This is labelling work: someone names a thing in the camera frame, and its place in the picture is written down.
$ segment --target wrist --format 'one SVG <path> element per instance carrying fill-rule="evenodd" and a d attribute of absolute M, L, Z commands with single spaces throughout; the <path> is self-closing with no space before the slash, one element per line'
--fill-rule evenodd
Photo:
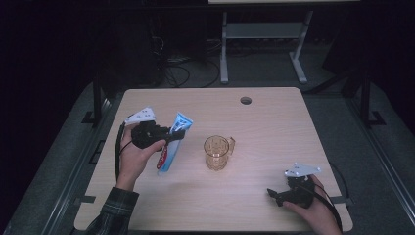
<path fill-rule="evenodd" d="M 126 191 L 134 191 L 135 179 L 124 177 L 120 175 L 116 182 L 115 188 L 119 188 Z"/>

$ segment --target plaid sleeve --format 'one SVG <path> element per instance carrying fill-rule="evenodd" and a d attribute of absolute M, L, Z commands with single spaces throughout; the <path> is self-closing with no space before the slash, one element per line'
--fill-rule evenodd
<path fill-rule="evenodd" d="M 138 193 L 114 187 L 100 215 L 88 226 L 86 234 L 127 234 L 138 196 Z"/>

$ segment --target wooden table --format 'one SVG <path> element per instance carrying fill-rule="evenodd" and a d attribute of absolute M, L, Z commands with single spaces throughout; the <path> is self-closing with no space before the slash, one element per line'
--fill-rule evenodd
<path fill-rule="evenodd" d="M 244 105 L 242 97 L 252 103 Z M 113 126 L 75 220 L 87 228 L 115 185 L 114 150 L 126 117 L 151 106 L 161 126 L 172 126 L 177 112 L 194 121 L 163 176 L 155 153 L 135 185 L 140 193 L 131 230 L 147 231 L 303 231 L 308 225 L 278 208 L 266 188 L 287 191 L 284 171 L 295 162 L 320 166 L 327 193 L 340 190 L 323 147 L 296 88 L 154 89 L 125 92 Z M 205 163 L 204 142 L 211 135 L 232 136 L 235 150 L 222 171 Z M 346 206 L 336 205 L 344 231 L 352 227 Z"/>

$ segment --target hand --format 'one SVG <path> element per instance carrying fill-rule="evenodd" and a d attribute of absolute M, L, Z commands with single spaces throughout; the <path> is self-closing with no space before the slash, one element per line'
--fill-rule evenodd
<path fill-rule="evenodd" d="M 318 186 L 315 187 L 315 192 L 323 198 L 326 198 L 326 194 L 322 190 L 323 184 L 314 175 L 310 175 L 311 179 Z M 340 231 L 336 219 L 330 210 L 318 199 L 314 198 L 311 206 L 308 209 L 304 209 L 296 204 L 290 202 L 283 203 L 284 208 L 297 213 L 311 226 L 312 230 L 319 235 L 336 235 L 342 234 Z"/>
<path fill-rule="evenodd" d="M 133 191 L 135 181 L 138 176 L 143 172 L 146 167 L 147 160 L 157 150 L 165 145 L 165 140 L 160 140 L 153 145 L 140 149 L 131 143 L 131 130 L 135 125 L 127 125 L 124 129 L 124 134 L 121 140 L 122 153 L 120 155 L 120 168 L 118 181 L 116 182 L 116 188 L 120 188 L 127 191 Z"/>

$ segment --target finger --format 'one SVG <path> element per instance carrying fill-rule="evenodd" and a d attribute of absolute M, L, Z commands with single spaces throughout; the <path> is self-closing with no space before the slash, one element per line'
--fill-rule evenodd
<path fill-rule="evenodd" d="M 290 210 L 291 212 L 297 213 L 301 217 L 305 217 L 307 210 L 290 202 L 283 202 L 283 207 Z"/>
<path fill-rule="evenodd" d="M 150 156 L 165 145 L 165 140 L 159 140 L 143 150 L 143 155 L 150 158 Z"/>

